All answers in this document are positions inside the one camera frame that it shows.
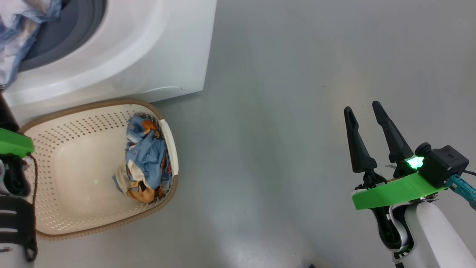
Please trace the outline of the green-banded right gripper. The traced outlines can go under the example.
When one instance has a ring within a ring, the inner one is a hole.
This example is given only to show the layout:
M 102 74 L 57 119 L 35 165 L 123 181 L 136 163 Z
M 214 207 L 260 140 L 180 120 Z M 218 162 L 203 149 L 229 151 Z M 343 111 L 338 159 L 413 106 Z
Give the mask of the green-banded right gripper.
M 410 234 L 404 226 L 404 202 L 435 200 L 436 195 L 446 187 L 435 188 L 423 178 L 418 169 L 423 166 L 423 157 L 413 157 L 413 151 L 379 101 L 372 102 L 377 123 L 382 127 L 389 149 L 391 163 L 403 162 L 411 175 L 393 178 L 386 184 L 365 189 L 359 186 L 352 191 L 352 201 L 357 210 L 370 209 L 379 228 L 383 244 L 394 253 L 406 252 L 410 248 Z M 347 142 L 350 150 L 351 166 L 354 173 L 371 172 L 377 168 L 359 134 L 359 124 L 351 107 L 344 109 Z

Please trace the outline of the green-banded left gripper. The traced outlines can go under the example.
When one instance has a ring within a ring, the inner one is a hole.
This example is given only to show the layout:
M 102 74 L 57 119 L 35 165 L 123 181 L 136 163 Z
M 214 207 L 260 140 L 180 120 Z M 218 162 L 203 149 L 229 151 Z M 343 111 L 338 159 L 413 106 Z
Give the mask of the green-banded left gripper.
M 31 186 L 25 176 L 25 158 L 33 153 L 32 139 L 20 133 L 2 93 L 0 94 L 0 193 L 5 196 L 28 197 Z

